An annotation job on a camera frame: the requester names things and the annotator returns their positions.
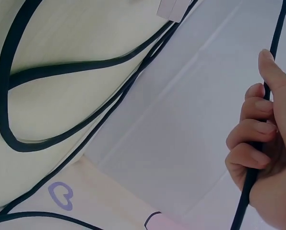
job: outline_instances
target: hand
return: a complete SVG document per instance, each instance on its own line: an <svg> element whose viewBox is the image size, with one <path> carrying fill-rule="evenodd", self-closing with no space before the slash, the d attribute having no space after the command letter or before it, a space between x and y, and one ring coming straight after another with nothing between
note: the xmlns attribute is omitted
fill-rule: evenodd
<svg viewBox="0 0 286 230"><path fill-rule="evenodd" d="M250 192L250 204L268 224L286 230L286 74L267 50L259 54L259 71L274 102L263 99L262 84L248 89L240 123L226 140L231 151L226 166L240 190L247 167L261 170ZM264 142L263 153L249 145L250 141Z"/></svg>

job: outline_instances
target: light yellow fabric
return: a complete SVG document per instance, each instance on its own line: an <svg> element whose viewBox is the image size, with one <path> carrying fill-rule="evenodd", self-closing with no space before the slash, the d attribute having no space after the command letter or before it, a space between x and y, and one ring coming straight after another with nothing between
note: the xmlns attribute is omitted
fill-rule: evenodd
<svg viewBox="0 0 286 230"><path fill-rule="evenodd" d="M0 51L23 2L0 1ZM43 0L24 32L12 70L123 55L166 22L156 16L158 5L159 0ZM66 131L106 101L147 51L119 66L35 80L11 90L13 133L20 139L42 140ZM0 136L0 206L49 173L93 126L34 153L15 152Z"/></svg>

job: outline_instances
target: purple heart logo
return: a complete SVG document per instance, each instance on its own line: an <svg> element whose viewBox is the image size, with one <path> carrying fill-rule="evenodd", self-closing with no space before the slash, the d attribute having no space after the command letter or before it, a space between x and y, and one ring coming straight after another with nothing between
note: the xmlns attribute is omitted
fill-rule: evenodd
<svg viewBox="0 0 286 230"><path fill-rule="evenodd" d="M58 186L63 186L64 188L67 189L67 193L63 194L64 198L67 201L67 204L63 204L61 201L59 201L59 199L57 198L57 195L55 194L54 189ZM55 182L53 184L51 184L48 187L48 191L49 194L51 196L51 198L53 199L53 201L62 209L66 210L66 211L72 211L72 202L71 202L71 198L73 197L74 193L71 189L71 187L69 187L67 184L63 183L63 182Z"/></svg>

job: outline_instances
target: fingernail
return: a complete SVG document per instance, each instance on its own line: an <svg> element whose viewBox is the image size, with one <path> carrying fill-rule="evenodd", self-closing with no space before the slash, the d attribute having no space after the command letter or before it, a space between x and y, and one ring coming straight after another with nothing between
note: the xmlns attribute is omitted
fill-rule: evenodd
<svg viewBox="0 0 286 230"><path fill-rule="evenodd" d="M258 101L255 103L255 106L262 112L270 112L273 109L272 102L269 101Z"/></svg>
<svg viewBox="0 0 286 230"><path fill-rule="evenodd" d="M266 59L269 59L269 60L274 61L274 58L273 58L273 56L272 56L272 54L270 53L269 50L263 49L263 50L262 50L262 55L263 55Z"/></svg>
<svg viewBox="0 0 286 230"><path fill-rule="evenodd" d="M259 87L260 87L259 84L252 85L252 86L249 88L249 94L250 94L250 95L255 94L256 91L258 91Z"/></svg>
<svg viewBox="0 0 286 230"><path fill-rule="evenodd" d="M274 125L265 122L255 123L254 127L258 132L264 134L270 134L276 130L276 127Z"/></svg>
<svg viewBox="0 0 286 230"><path fill-rule="evenodd" d="M270 158L264 155L263 153L253 151L251 156L254 160L256 160L260 165L266 165L270 162Z"/></svg>

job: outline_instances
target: fabric tag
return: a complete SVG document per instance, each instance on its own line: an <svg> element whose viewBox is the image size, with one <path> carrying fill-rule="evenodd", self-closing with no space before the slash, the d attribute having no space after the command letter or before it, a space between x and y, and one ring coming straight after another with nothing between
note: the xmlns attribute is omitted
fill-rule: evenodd
<svg viewBox="0 0 286 230"><path fill-rule="evenodd" d="M191 0L161 0L157 11L159 17L179 23Z"/></svg>

